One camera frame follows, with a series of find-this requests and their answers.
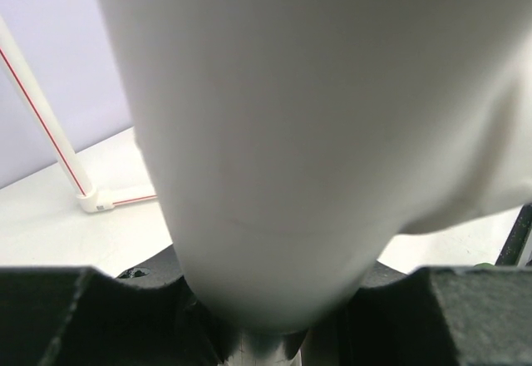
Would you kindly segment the white pipe assembly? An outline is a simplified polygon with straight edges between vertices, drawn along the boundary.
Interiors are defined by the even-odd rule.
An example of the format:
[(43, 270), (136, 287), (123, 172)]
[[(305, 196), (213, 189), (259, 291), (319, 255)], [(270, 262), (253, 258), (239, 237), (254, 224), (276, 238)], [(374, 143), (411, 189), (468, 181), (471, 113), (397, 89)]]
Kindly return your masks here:
[(185, 279), (280, 334), (395, 235), (531, 200), (531, 0), (1, 0), (41, 68), (104, 30)]

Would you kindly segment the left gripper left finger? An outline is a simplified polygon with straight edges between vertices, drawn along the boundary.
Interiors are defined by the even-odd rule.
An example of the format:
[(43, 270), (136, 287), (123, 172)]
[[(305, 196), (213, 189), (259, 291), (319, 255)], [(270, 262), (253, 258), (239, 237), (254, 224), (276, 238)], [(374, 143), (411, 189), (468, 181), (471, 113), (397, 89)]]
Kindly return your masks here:
[(226, 333), (172, 248), (116, 278), (92, 267), (1, 269), (3, 365), (218, 365)]

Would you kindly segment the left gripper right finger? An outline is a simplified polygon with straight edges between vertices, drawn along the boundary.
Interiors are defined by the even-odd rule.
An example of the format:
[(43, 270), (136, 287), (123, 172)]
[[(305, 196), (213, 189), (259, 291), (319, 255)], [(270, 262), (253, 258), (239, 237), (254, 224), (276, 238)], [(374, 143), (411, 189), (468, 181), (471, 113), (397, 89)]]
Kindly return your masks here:
[(426, 267), (363, 287), (303, 346), (305, 365), (530, 363), (529, 267)]

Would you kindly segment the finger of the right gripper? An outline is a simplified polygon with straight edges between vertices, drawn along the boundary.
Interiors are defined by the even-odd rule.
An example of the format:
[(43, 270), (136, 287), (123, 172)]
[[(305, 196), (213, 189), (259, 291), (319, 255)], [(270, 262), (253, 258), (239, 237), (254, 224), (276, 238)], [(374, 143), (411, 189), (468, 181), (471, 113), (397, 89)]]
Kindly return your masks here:
[(531, 256), (531, 204), (524, 205), (495, 262), (497, 266), (527, 265)]

